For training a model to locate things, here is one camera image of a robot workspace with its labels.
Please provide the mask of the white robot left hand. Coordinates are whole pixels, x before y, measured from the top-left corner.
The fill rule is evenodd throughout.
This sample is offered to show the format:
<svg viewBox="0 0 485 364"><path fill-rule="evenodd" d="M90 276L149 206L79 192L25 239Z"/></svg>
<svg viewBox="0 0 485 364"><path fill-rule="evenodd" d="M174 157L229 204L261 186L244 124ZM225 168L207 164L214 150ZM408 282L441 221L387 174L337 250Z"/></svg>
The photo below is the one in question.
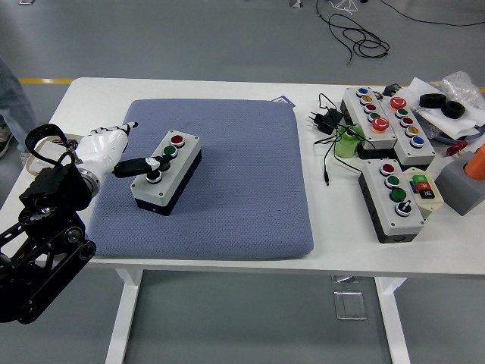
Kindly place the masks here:
<svg viewBox="0 0 485 364"><path fill-rule="evenodd" d="M107 174L116 177L133 177L148 174L167 164L170 156L152 156L121 161L128 144L130 131L137 127L137 122L121 126L100 127L92 130L79 142L75 152L80 162L77 168L84 177L101 181Z"/></svg>

